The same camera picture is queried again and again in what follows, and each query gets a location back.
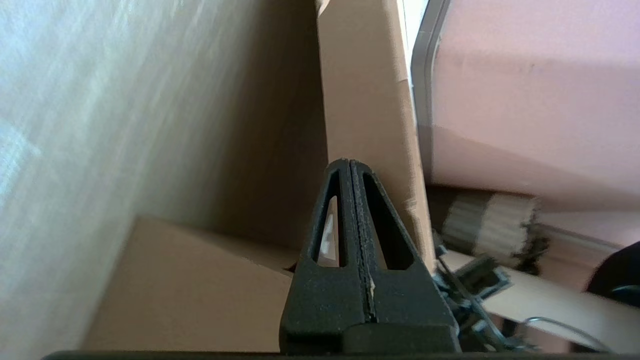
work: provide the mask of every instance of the pink wall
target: pink wall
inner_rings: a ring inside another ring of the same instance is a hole
[[[636,0],[452,1],[434,181],[533,193],[553,212],[640,210],[638,19]]]

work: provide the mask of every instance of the wire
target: wire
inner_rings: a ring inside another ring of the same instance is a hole
[[[519,325],[523,325],[523,327],[524,327],[522,329],[522,332],[521,332],[521,335],[520,335],[523,340],[527,336],[527,329],[528,329],[527,325],[529,325],[530,323],[533,323],[533,322],[552,323],[552,324],[554,324],[556,326],[560,326],[560,327],[562,327],[564,329],[567,329],[567,330],[569,330],[569,331],[571,331],[571,332],[573,332],[575,334],[578,334],[579,336],[582,336],[584,339],[589,340],[592,344],[598,345],[598,347],[600,347],[600,351],[602,351],[602,352],[609,352],[609,353],[613,353],[614,352],[610,347],[608,347],[607,345],[602,343],[602,341],[594,338],[592,335],[590,335],[590,334],[588,334],[588,333],[586,333],[586,332],[584,332],[584,331],[582,331],[582,330],[580,330],[580,329],[578,329],[576,327],[573,327],[571,325],[567,325],[567,324],[565,324],[563,322],[560,322],[558,320],[545,318],[543,316],[534,316],[534,317],[531,317],[531,318],[527,318],[523,322],[519,323]]]

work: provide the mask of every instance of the white surface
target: white surface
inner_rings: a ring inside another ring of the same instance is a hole
[[[453,251],[444,257],[452,270],[462,267],[471,259]],[[544,316],[586,331],[616,352],[640,352],[640,310],[569,290],[512,269],[505,268],[505,271],[514,285],[484,303],[488,312],[518,322],[532,316]],[[554,325],[533,323],[532,326],[572,341],[584,341]]]

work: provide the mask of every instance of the black plastic part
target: black plastic part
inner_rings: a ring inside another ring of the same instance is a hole
[[[316,260],[333,196],[338,200],[340,267],[327,268]],[[343,352],[343,334],[361,324],[422,327],[425,344],[429,343],[427,329],[432,328],[434,336],[450,334],[447,339],[438,338],[449,344],[434,351],[457,348],[456,321],[367,165],[355,160],[329,165],[312,223],[282,314],[283,353]],[[376,259],[375,233],[387,269]]]
[[[537,354],[476,352],[440,354],[337,354],[288,356],[247,352],[57,352],[43,360],[638,360],[637,354]]]

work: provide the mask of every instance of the black object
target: black object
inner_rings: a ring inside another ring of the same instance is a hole
[[[316,263],[329,200],[338,198],[339,267]],[[375,237],[384,255],[377,260]],[[465,299],[504,286],[489,259],[478,278],[469,268],[450,286]],[[280,324],[281,354],[225,352],[58,352],[45,360],[453,360],[639,359],[636,355],[460,353],[458,325],[418,257],[380,181],[354,160],[329,165],[314,211],[310,238],[295,268]]]

